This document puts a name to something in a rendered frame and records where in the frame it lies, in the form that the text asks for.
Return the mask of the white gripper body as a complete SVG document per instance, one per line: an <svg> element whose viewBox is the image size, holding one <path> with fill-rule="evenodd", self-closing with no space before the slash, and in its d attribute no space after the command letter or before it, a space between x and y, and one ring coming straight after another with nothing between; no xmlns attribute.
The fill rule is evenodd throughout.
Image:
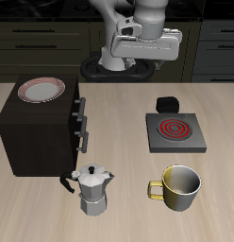
<svg viewBox="0 0 234 242"><path fill-rule="evenodd" d="M175 61L181 41L182 32L171 28L164 28L161 37L154 40L115 34L111 55L116 58Z"/></svg>

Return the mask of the dark wooden cabinet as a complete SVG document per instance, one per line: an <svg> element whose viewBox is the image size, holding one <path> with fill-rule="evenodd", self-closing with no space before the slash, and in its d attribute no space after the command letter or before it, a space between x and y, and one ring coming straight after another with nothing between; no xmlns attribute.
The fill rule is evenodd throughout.
<svg viewBox="0 0 234 242"><path fill-rule="evenodd" d="M81 123L73 116L79 99L76 75L58 74L65 91L45 103L27 103L18 89L36 75L21 75L0 112L0 137L14 175L58 177L75 170Z"/></svg>

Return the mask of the round black knob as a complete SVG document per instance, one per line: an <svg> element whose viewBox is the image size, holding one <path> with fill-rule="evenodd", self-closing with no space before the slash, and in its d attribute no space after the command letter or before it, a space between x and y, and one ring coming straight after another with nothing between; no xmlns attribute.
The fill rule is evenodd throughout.
<svg viewBox="0 0 234 242"><path fill-rule="evenodd" d="M156 110L159 113L178 113L179 101L174 96L164 96L157 99Z"/></svg>

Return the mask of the dark grey kitchen cupboard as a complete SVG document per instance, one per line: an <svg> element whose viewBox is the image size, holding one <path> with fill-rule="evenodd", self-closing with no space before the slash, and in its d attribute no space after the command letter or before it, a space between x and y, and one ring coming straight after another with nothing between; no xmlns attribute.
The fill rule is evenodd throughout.
<svg viewBox="0 0 234 242"><path fill-rule="evenodd" d="M234 82L234 20L208 20L202 23L192 82Z"/></svg>

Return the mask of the dark grey stove plate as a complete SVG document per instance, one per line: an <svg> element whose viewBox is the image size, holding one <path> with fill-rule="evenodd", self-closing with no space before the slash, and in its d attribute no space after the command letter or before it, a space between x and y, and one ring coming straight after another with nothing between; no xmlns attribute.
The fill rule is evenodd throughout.
<svg viewBox="0 0 234 242"><path fill-rule="evenodd" d="M194 113L148 113L151 153L205 153L207 146Z"/></svg>

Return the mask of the dark olive kitchen cupboard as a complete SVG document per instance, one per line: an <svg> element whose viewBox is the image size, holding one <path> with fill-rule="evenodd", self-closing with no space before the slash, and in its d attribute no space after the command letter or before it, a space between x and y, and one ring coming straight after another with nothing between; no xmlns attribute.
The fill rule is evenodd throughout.
<svg viewBox="0 0 234 242"><path fill-rule="evenodd" d="M151 82L189 82L201 24L167 22L183 38L178 59L166 61ZM102 22L0 22L0 82L20 74L80 74L81 62L105 45Z"/></svg>

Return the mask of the white plate with red rim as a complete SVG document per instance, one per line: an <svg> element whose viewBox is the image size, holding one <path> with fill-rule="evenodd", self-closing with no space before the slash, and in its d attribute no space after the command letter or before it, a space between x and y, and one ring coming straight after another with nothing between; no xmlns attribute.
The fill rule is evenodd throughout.
<svg viewBox="0 0 234 242"><path fill-rule="evenodd" d="M20 86L18 96L24 102L43 103L49 102L65 91L65 84L58 78L33 78Z"/></svg>

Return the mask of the black kitchen countertop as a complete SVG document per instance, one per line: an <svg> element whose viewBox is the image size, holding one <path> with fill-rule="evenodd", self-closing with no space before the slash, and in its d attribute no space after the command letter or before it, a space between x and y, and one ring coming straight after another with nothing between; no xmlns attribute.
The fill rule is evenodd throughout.
<svg viewBox="0 0 234 242"><path fill-rule="evenodd" d="M169 0L167 22L234 20L234 0ZM89 0L0 0L0 22L103 22Z"/></svg>

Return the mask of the yellow and white mug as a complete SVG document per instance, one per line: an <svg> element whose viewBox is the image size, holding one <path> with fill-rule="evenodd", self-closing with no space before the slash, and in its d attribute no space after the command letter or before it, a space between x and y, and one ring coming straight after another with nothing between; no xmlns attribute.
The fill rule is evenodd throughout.
<svg viewBox="0 0 234 242"><path fill-rule="evenodd" d="M167 167L160 181L148 183L147 195L150 199L163 200L174 211L187 210L201 188L201 178L196 171L185 165Z"/></svg>

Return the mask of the silver moka pot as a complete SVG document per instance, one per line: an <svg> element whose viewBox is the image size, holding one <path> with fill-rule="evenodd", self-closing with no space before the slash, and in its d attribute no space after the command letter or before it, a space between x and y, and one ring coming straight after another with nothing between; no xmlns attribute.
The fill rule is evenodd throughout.
<svg viewBox="0 0 234 242"><path fill-rule="evenodd" d="M63 173L60 183L71 193L75 189L68 183L68 179L78 182L81 193L80 208L87 216L99 216L107 209L106 186L114 178L111 172L98 164L88 164L79 171Z"/></svg>

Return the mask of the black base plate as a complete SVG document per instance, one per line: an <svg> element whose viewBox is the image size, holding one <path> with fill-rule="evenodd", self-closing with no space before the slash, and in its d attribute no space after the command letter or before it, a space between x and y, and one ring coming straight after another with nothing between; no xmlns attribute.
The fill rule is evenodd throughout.
<svg viewBox="0 0 234 242"><path fill-rule="evenodd" d="M80 72L87 82L147 82L154 73L154 65L150 60L137 59L134 65L124 71L110 71L98 63L101 57L100 51L93 51L81 63Z"/></svg>

